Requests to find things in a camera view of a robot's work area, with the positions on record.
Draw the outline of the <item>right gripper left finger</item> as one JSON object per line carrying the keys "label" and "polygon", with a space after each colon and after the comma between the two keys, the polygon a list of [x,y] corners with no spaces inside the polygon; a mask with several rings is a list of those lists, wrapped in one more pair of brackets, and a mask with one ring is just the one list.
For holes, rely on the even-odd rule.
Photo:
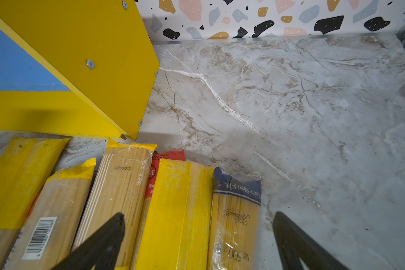
{"label": "right gripper left finger", "polygon": [[54,270],[113,270],[124,239],[123,213],[116,213]]}

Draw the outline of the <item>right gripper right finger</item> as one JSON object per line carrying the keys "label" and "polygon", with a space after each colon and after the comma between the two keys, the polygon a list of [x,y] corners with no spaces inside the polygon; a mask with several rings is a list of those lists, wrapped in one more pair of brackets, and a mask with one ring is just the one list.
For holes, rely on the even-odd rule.
{"label": "right gripper right finger", "polygon": [[272,229],[285,270],[346,270],[347,267],[304,232],[285,213],[276,212]]}

